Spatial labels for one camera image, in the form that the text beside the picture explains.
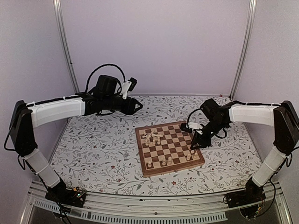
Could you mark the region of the light chess king piece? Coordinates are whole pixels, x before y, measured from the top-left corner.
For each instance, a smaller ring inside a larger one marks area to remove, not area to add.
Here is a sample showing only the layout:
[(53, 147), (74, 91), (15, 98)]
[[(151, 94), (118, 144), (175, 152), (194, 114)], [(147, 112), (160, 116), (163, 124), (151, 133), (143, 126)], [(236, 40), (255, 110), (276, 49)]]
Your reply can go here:
[(167, 165), (171, 165), (172, 162), (173, 162), (172, 157), (169, 156), (168, 159), (167, 159)]

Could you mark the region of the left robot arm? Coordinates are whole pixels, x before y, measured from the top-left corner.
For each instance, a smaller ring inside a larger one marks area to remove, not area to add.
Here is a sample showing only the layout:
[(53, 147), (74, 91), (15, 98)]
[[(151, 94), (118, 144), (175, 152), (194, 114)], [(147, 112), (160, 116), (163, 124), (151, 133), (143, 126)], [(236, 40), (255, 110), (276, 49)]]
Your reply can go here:
[(45, 100), (37, 103), (15, 104), (7, 138), (11, 139), (18, 156), (28, 165), (44, 184), (51, 189), (51, 194), (60, 203), (69, 199), (69, 191), (64, 181), (54, 171), (47, 157), (38, 148), (36, 132), (40, 127), (48, 126), (73, 117), (97, 114), (109, 115), (121, 112), (133, 115), (142, 109), (142, 104), (128, 96), (137, 84), (135, 78), (120, 82), (119, 79), (101, 75), (96, 85), (83, 92), (67, 97)]

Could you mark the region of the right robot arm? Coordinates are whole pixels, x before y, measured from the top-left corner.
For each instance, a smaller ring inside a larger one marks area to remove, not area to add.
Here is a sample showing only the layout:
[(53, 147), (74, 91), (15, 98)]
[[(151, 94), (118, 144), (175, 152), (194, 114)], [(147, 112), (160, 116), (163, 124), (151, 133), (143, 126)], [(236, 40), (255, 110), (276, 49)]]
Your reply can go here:
[(194, 131), (192, 147), (211, 146), (212, 137), (220, 130), (228, 128), (231, 123), (244, 123), (246, 127), (257, 125), (250, 131), (255, 146), (268, 146), (260, 168), (253, 174), (252, 186), (242, 192), (242, 200), (252, 203), (260, 195), (262, 187), (280, 167), (286, 158), (296, 149), (299, 141), (299, 117), (291, 101), (281, 103), (244, 103), (233, 101), (220, 106), (214, 99), (206, 100), (199, 110), (208, 119), (200, 125), (187, 121), (188, 131)]

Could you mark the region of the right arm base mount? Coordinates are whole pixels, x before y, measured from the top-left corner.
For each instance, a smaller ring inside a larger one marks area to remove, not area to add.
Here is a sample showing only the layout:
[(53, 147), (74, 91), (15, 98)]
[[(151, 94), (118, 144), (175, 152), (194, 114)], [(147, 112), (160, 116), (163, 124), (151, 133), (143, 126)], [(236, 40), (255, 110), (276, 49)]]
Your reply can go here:
[[(228, 207), (234, 208), (263, 201), (264, 199), (266, 199), (266, 196), (263, 191), (263, 186), (257, 186), (253, 182), (252, 178), (250, 178), (245, 184), (244, 190), (227, 193), (224, 198), (226, 200), (226, 203), (228, 204)], [(245, 218), (255, 218), (258, 215), (260, 209), (261, 206), (255, 204), (253, 206), (241, 209), (241, 214)]]

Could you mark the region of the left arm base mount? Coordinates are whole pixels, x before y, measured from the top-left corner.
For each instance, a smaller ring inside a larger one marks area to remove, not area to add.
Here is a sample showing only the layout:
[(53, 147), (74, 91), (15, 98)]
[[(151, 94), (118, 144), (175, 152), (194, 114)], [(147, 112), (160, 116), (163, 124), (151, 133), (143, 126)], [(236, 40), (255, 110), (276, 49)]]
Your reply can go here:
[(83, 208), (86, 199), (86, 190), (80, 187), (68, 189), (65, 182), (60, 182), (53, 188), (48, 187), (45, 198), (57, 203)]

